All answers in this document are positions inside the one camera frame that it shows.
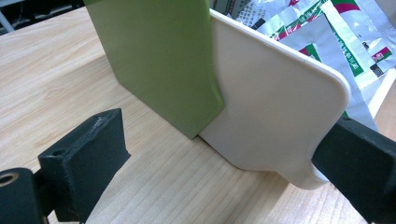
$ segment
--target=black clamp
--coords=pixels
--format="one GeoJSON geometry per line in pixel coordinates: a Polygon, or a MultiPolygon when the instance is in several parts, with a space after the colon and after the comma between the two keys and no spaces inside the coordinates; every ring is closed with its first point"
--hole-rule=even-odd
{"type": "Polygon", "coordinates": [[[0,223],[87,221],[114,174],[129,159],[120,109],[90,117],[38,156],[41,169],[0,172],[0,223]]]}

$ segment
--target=white plastic board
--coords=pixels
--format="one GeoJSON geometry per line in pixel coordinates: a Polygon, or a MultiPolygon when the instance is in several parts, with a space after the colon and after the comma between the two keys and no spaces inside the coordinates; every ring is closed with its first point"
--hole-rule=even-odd
{"type": "Polygon", "coordinates": [[[211,10],[224,110],[200,135],[233,165],[276,171],[293,185],[326,182],[311,163],[344,112],[347,81],[335,70],[211,10]]]}

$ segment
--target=red stripe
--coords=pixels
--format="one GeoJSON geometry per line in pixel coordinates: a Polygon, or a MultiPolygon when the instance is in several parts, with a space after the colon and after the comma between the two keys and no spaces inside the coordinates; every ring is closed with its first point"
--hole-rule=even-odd
{"type": "Polygon", "coordinates": [[[289,6],[296,5],[300,0],[290,0],[289,6]]]}
{"type": "Polygon", "coordinates": [[[379,52],[377,52],[375,55],[373,55],[372,58],[377,63],[377,62],[381,61],[382,59],[384,59],[388,53],[390,53],[390,50],[387,47],[384,47],[379,52]]]}
{"type": "Polygon", "coordinates": [[[232,13],[233,12],[233,5],[235,5],[235,0],[233,0],[230,4],[230,9],[228,9],[228,13],[232,13]]]}
{"type": "Polygon", "coordinates": [[[334,7],[337,9],[338,13],[340,14],[351,10],[361,10],[358,6],[349,3],[337,4],[334,5],[334,7]]]}
{"type": "Polygon", "coordinates": [[[300,52],[305,54],[306,56],[309,56],[308,50],[306,50],[306,48],[300,49],[300,52]]]}
{"type": "Polygon", "coordinates": [[[280,33],[279,34],[279,40],[285,38],[286,36],[288,36],[288,32],[285,31],[285,32],[280,33]]]}

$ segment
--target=wooden table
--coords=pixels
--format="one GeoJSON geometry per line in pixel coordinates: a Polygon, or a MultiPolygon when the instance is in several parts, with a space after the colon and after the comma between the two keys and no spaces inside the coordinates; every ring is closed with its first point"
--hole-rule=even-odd
{"type": "MultiPolygon", "coordinates": [[[[330,184],[239,170],[177,131],[117,82],[85,8],[0,36],[0,55],[0,170],[37,171],[37,155],[83,120],[122,108],[132,157],[89,223],[365,223],[330,184]]],[[[395,99],[393,85],[376,121],[396,140],[395,99]]]]}

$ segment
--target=green stripe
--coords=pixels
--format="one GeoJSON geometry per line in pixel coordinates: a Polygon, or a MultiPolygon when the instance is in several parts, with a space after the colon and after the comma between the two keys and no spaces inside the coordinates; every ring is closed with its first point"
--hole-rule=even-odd
{"type": "Polygon", "coordinates": [[[352,5],[355,5],[355,6],[358,5],[358,4],[356,4],[355,0],[332,0],[332,3],[333,3],[334,5],[337,5],[337,4],[345,4],[345,3],[347,3],[347,4],[352,4],[352,5]]]}
{"type": "Polygon", "coordinates": [[[391,51],[388,51],[386,54],[384,54],[384,58],[383,58],[382,60],[388,58],[390,55],[392,55],[392,52],[391,52],[391,51]]]}
{"type": "Polygon", "coordinates": [[[311,8],[305,11],[304,14],[298,18],[299,23],[303,26],[312,16],[318,17],[323,14],[323,11],[320,7],[323,5],[323,3],[327,1],[328,0],[320,0],[315,3],[311,8]]]}
{"type": "Polygon", "coordinates": [[[346,111],[344,111],[343,115],[341,116],[341,118],[349,118],[349,115],[347,114],[346,111]]]}
{"type": "Polygon", "coordinates": [[[315,49],[315,46],[313,44],[306,46],[305,49],[308,52],[309,57],[314,58],[315,60],[321,62],[317,50],[315,49]]]}
{"type": "Polygon", "coordinates": [[[227,5],[226,5],[226,7],[225,7],[225,10],[224,10],[224,12],[223,12],[224,15],[227,15],[227,14],[230,12],[230,7],[231,7],[231,2],[232,2],[232,1],[233,1],[233,0],[228,0],[227,5]]]}
{"type": "Polygon", "coordinates": [[[340,44],[340,47],[341,47],[341,50],[343,51],[344,55],[346,56],[346,60],[349,63],[349,67],[352,70],[353,76],[356,77],[359,74],[363,73],[363,68],[358,63],[358,60],[356,60],[355,55],[353,55],[353,53],[347,47],[344,40],[340,37],[339,34],[337,34],[337,32],[334,30],[333,27],[332,27],[332,31],[334,32],[335,36],[337,37],[338,43],[340,44]]]}
{"type": "Polygon", "coordinates": [[[274,40],[279,40],[280,35],[286,33],[286,28],[284,26],[280,27],[277,31],[275,31],[272,35],[270,35],[270,38],[273,38],[274,40]]]}

